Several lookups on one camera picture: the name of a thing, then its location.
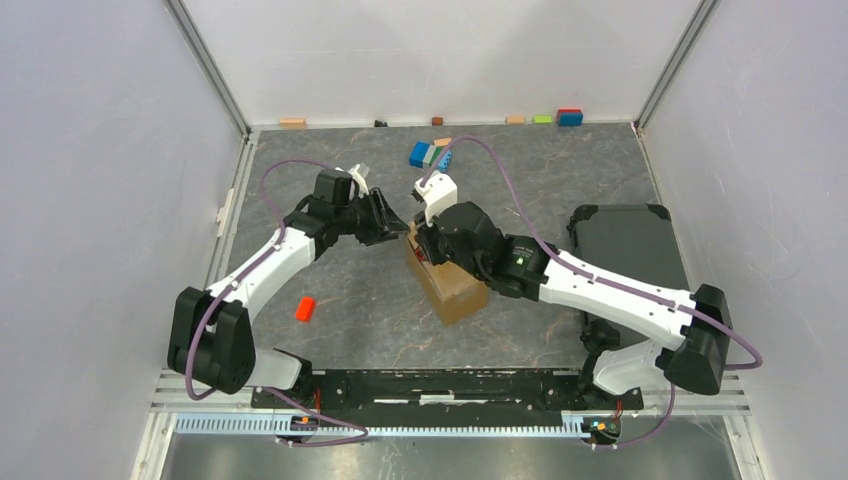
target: wooden block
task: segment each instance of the wooden block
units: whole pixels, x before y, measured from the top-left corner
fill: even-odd
[[[415,223],[406,236],[406,257],[433,310],[445,326],[453,325],[486,306],[489,288],[453,263],[432,265],[415,254]]]
[[[301,128],[306,128],[306,119],[305,118],[281,118],[280,119],[280,127],[284,130],[298,130]]]

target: gray marble floor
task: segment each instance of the gray marble floor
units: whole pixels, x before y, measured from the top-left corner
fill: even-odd
[[[565,246],[571,212],[583,203],[657,201],[636,138],[626,124],[409,127],[263,132],[250,173],[229,260],[241,264],[270,237],[275,220],[259,196],[259,178],[283,159],[309,158],[371,168],[369,186],[383,190],[404,219],[420,210],[410,197],[421,170],[407,158],[416,141],[471,134],[490,142],[512,173],[532,221]],[[454,149],[450,175],[460,200],[480,205],[506,233],[526,233],[504,181],[476,145]],[[317,168],[283,167],[268,182],[284,212],[311,192]],[[302,296],[318,306],[312,321],[294,319]],[[364,247],[344,238],[286,284],[257,316],[260,347],[278,347],[316,368],[579,366],[577,312],[490,295],[485,309],[442,326],[409,269],[401,241]]]

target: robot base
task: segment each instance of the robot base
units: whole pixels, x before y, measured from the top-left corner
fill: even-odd
[[[589,391],[576,369],[323,370],[303,362],[286,394],[339,420],[370,427],[560,426],[562,412],[644,408],[642,392]],[[251,407],[289,408],[266,391]]]

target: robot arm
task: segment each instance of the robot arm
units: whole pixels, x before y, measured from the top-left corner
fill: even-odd
[[[729,327],[720,290],[705,285],[692,294],[649,285],[548,244],[565,263],[585,273],[577,274],[552,261],[532,237],[503,235],[480,207],[457,203],[456,185],[447,175],[435,172],[424,186],[419,183],[413,196],[424,203],[424,211],[416,217],[416,240],[431,263],[456,263],[502,295],[574,307],[648,337],[628,348],[590,356],[584,373],[595,386],[621,395],[665,379],[695,393],[718,393],[729,339],[679,308],[708,312]],[[637,290],[669,299],[678,308],[634,295]]]
[[[193,378],[224,393],[236,393],[244,386],[291,388],[301,361],[277,350],[256,350],[251,329],[256,314],[290,278],[335,245],[339,236],[354,235],[360,243],[375,245],[409,231],[380,189],[367,189],[358,166],[349,173],[321,171],[313,193],[285,217],[285,224],[285,241],[280,241],[282,232],[277,229],[265,246],[206,291],[188,287],[180,293],[171,328],[169,368],[186,372],[192,337],[213,300],[220,298],[209,327],[201,334]]]

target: white panel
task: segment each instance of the white panel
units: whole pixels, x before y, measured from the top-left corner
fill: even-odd
[[[697,0],[186,0],[253,124],[639,112]]]
[[[690,280],[763,353],[743,381],[781,479],[845,475],[846,25],[843,0],[722,2],[646,132]]]
[[[162,2],[0,10],[0,478],[128,478],[240,138]]]

